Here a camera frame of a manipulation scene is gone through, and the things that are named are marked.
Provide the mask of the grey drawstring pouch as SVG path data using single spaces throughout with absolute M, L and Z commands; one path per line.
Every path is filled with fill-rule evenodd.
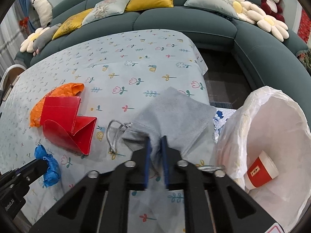
M 146 138 L 151 142 L 151 167 L 162 168 L 164 156 L 160 152 L 160 140 L 166 136 L 168 146 L 180 152 L 182 158 L 193 164 L 214 163 L 215 107 L 198 102 L 169 87 L 151 102 L 129 123 L 120 123 L 118 128 L 107 127 L 110 152 L 117 153 L 117 142 L 131 150 L 143 147 Z

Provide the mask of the blue glove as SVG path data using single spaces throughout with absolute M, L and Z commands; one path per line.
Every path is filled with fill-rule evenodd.
M 45 187 L 56 185 L 61 179 L 61 171 L 57 160 L 52 154 L 47 153 L 43 145 L 38 145 L 35 148 L 34 156 L 36 159 L 41 159 L 47 164 L 47 170 L 43 174 L 43 185 Z

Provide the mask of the red paper box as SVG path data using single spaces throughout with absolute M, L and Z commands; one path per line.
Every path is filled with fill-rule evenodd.
M 52 144 L 90 154 L 96 117 L 79 116 L 80 97 L 68 97 L 59 106 L 45 106 L 43 134 Z

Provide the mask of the orange plastic bag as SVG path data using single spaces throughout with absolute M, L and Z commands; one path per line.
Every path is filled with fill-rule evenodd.
M 45 106 L 59 106 L 66 98 L 78 97 L 84 90 L 83 83 L 67 83 L 58 86 L 48 92 L 39 100 L 30 111 L 29 126 L 39 128 L 43 125 L 45 118 Z

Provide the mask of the red paper cup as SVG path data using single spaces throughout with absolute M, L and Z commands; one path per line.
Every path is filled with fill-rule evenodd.
M 265 185 L 279 175 L 272 159 L 262 151 L 244 175 L 245 186 L 252 190 Z

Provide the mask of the floral light blue tablecloth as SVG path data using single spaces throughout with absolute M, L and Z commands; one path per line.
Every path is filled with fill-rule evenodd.
M 139 30 L 85 41 L 61 50 L 23 72 L 1 104 L 1 173 L 32 161 L 42 145 L 58 162 L 61 180 L 52 187 L 40 177 L 30 185 L 22 213 L 31 225 L 89 172 L 112 171 L 129 160 L 121 124 L 134 121 L 172 87 L 182 99 L 208 105 L 207 66 L 194 43 L 173 30 Z M 31 126 L 31 110 L 48 93 L 81 83 L 78 115 L 96 119 L 90 152 L 52 144 Z

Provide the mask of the daisy pillow far left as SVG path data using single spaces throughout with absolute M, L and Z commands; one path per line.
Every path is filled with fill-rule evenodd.
M 33 48 L 33 43 L 34 41 L 41 35 L 43 34 L 45 31 L 47 31 L 50 27 L 46 27 L 46 28 L 37 28 L 35 30 L 34 33 L 30 34 L 27 39 L 25 39 L 23 41 L 23 43 L 21 43 L 21 47 L 19 49 L 19 51 L 21 53 L 24 52 L 28 52 L 28 53 L 33 53 L 34 52 L 34 48 Z

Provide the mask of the dark green sectional sofa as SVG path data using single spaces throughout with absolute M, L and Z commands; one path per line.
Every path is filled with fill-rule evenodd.
M 261 3 L 261 0 L 247 1 L 256 5 Z M 310 97 L 310 75 L 298 60 L 307 46 L 296 33 L 289 32 L 289 38 L 280 42 L 257 26 L 227 19 L 215 12 L 186 7 L 186 0 L 173 2 L 173 7 L 169 8 L 125 12 L 94 21 L 49 43 L 38 56 L 19 52 L 16 60 L 32 66 L 55 52 L 94 38 L 130 30 L 162 28 L 184 33 L 200 48 L 232 47 L 252 88 L 268 85 L 292 97 Z

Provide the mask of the light green cushion left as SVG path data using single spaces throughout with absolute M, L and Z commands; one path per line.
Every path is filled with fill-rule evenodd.
M 129 1 L 130 0 L 103 0 L 98 2 L 83 19 L 82 26 L 106 17 L 123 14 Z

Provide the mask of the yellow cushion left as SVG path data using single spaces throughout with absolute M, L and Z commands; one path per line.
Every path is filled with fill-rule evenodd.
M 92 12 L 93 8 L 84 10 L 83 12 L 80 12 L 78 14 L 75 14 L 71 17 L 69 17 L 55 32 L 55 34 L 52 37 L 52 40 L 57 39 L 63 35 L 70 34 L 71 32 L 75 31 L 76 29 L 79 29 L 82 26 L 83 20 L 86 18 L 86 16 Z

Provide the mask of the daisy flower pillow upper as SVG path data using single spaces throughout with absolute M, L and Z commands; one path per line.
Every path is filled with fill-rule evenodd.
M 241 21 L 256 24 L 258 21 L 264 19 L 263 15 L 257 9 L 254 9 L 255 7 L 258 8 L 258 6 L 250 1 L 232 0 L 232 6 Z

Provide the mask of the daisy flower pillow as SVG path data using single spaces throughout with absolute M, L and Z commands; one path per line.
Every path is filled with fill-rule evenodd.
M 263 15 L 257 9 L 254 9 L 255 7 L 258 8 L 258 6 L 250 1 L 232 0 L 232 6 L 241 21 L 256 24 L 258 21 L 264 19 Z
M 267 15 L 260 7 L 251 4 L 247 11 L 247 16 L 256 22 L 257 26 L 272 34 L 280 42 L 289 38 L 288 26 L 274 17 Z

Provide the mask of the daisy flower pillow lower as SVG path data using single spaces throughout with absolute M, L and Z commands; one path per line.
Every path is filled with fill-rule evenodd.
M 257 26 L 272 34 L 280 42 L 289 38 L 288 26 L 274 17 L 267 15 L 260 7 L 251 4 L 247 11 L 247 16 L 256 22 Z

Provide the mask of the white sheep plush toy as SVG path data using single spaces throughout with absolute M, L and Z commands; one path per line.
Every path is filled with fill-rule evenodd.
M 48 0 L 30 0 L 30 2 L 38 14 L 41 27 L 47 27 L 53 20 L 52 5 Z

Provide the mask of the wooden chair white frame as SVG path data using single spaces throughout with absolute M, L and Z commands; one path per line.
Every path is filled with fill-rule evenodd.
M 1 79 L 1 102 L 7 100 L 19 76 L 24 71 L 26 71 L 26 68 L 20 64 L 14 64 L 5 71 Z

